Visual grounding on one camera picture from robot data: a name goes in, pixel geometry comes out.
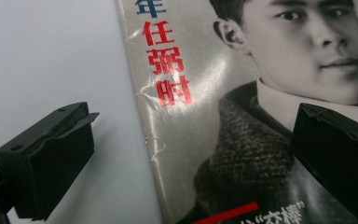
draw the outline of white shirt collar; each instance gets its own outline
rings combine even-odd
[[[260,78],[257,80],[257,99],[260,106],[267,113],[291,132],[295,127],[297,110],[300,103],[319,105],[332,109],[358,122],[358,106],[337,105],[276,91],[265,85]]]

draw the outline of man's nose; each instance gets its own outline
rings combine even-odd
[[[334,21],[314,18],[310,25],[314,44],[322,48],[347,46],[348,38],[340,32],[339,28],[341,27],[338,27]]]

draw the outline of magazine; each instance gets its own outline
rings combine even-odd
[[[289,148],[300,103],[358,123],[358,0],[117,9],[164,223],[358,223]]]

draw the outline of man's ear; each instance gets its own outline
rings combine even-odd
[[[213,28],[226,45],[242,55],[251,55],[248,41],[241,27],[235,21],[217,19],[213,24]]]

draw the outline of white surface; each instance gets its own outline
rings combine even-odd
[[[47,223],[160,223],[114,0],[0,1],[0,146],[81,101],[95,153]]]

